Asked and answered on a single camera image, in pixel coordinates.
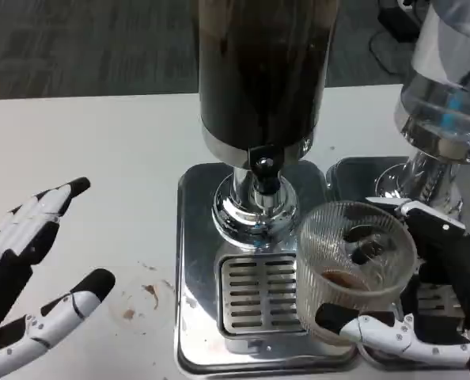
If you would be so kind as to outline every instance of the white table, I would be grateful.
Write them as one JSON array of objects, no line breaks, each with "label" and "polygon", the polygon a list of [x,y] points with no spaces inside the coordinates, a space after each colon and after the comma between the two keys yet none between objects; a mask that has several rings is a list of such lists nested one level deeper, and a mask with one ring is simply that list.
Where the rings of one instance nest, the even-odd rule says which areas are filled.
[{"label": "white table", "polygon": [[[399,91],[398,85],[326,89],[306,158],[326,171],[348,156],[410,153],[392,121]],[[8,379],[184,378],[173,359],[174,298],[162,280],[175,281],[177,181],[190,166],[213,161],[196,94],[0,101],[0,218],[27,196],[75,177],[93,184],[73,202],[9,319],[69,290],[91,268],[117,278],[81,328]],[[149,284],[157,309],[142,290]],[[135,309],[132,321],[123,318],[127,308]],[[385,373],[365,363],[355,373],[304,378],[410,376],[470,378],[466,371]]]}]

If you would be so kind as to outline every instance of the floor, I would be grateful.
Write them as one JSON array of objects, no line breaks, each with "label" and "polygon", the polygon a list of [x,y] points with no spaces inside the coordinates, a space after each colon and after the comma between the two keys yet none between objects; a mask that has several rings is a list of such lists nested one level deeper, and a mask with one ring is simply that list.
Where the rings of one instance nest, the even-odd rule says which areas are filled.
[{"label": "floor", "polygon": [[[413,47],[379,35],[385,73],[377,0],[341,2],[328,86],[401,82]],[[195,92],[190,3],[0,0],[0,99]]]}]

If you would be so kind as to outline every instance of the metal grate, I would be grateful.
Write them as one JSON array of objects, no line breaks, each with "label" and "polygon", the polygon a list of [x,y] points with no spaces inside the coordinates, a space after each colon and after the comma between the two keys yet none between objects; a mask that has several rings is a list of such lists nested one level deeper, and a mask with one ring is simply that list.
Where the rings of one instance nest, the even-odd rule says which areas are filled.
[{"label": "metal grate", "polygon": [[221,267],[222,316],[231,335],[302,332],[291,253],[230,257]]}]

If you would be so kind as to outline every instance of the glass cup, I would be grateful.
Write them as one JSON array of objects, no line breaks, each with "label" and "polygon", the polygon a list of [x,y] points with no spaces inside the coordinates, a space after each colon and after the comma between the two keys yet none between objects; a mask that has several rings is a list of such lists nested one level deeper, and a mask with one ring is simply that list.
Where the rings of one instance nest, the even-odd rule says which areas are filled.
[{"label": "glass cup", "polygon": [[297,312],[305,329],[324,342],[350,342],[315,322],[323,303],[387,311],[416,268],[415,243],[387,212],[364,203],[326,203],[298,230]]}]

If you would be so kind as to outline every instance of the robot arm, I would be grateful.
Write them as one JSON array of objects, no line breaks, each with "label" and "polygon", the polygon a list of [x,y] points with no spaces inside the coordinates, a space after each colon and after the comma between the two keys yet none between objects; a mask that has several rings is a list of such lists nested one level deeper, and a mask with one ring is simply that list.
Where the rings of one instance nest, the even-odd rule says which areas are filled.
[{"label": "robot arm", "polygon": [[[47,255],[71,200],[89,188],[79,178],[33,196],[0,223],[0,324]],[[75,330],[115,284],[112,273],[97,269],[70,292],[34,313],[0,327],[0,377],[32,362]]]}]

